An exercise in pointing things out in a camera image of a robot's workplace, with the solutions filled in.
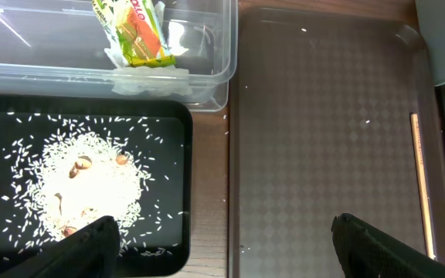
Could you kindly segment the wooden chopstick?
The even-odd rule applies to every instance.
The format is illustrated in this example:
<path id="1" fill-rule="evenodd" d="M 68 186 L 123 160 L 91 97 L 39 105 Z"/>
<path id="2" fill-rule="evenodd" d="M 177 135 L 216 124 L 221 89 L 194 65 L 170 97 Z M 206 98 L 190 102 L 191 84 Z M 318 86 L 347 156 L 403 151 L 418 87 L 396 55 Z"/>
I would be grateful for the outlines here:
<path id="1" fill-rule="evenodd" d="M 413 137 L 414 156 L 416 162 L 416 176 L 420 194 L 420 207 L 421 207 L 421 215 L 423 221 L 426 254 L 429 258 L 436 259 L 436 254 L 433 246 L 433 230 L 432 230 L 432 222 L 430 214 L 430 198 L 428 196 L 428 191 L 426 186 L 426 173 L 423 160 L 423 149 L 422 149 L 418 114 L 411 113 L 409 115 L 409 119 L 411 124 L 411 133 Z"/>

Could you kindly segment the pile of rice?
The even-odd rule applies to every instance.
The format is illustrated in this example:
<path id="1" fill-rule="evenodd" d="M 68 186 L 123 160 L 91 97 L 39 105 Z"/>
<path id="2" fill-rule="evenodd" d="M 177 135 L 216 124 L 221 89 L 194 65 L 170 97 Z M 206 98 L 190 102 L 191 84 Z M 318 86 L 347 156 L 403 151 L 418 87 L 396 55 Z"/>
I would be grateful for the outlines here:
<path id="1" fill-rule="evenodd" d="M 121 255 L 183 239 L 185 128 L 175 118 L 0 113 L 0 253 L 40 252 L 102 216 Z"/>

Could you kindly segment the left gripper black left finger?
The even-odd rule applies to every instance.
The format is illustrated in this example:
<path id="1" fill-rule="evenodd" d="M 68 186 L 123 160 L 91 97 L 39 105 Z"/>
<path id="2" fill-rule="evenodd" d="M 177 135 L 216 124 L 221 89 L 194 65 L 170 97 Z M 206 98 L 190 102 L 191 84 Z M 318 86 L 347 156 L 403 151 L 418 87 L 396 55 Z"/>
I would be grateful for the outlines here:
<path id="1" fill-rule="evenodd" d="M 110 278 L 120 249 L 118 224 L 103 216 L 0 278 Z"/>

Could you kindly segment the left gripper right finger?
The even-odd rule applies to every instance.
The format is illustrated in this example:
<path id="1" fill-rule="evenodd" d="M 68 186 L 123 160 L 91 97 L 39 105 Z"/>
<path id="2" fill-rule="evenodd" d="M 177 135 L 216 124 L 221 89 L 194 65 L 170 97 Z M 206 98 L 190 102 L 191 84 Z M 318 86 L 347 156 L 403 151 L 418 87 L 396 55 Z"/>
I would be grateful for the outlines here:
<path id="1" fill-rule="evenodd" d="M 351 214 L 336 216 L 331 232 L 346 278 L 445 278 L 445 265 Z"/>

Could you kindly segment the green yellow snack wrapper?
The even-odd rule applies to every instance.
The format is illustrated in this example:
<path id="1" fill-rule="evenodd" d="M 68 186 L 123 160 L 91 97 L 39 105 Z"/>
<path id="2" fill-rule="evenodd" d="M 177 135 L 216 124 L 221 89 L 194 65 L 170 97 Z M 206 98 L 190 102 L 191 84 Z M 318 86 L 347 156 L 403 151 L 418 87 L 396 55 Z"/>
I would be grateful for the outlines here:
<path id="1" fill-rule="evenodd" d="M 104 51 L 118 68 L 176 64 L 162 32 L 162 4 L 152 0 L 93 0 L 93 11 L 110 46 Z"/>

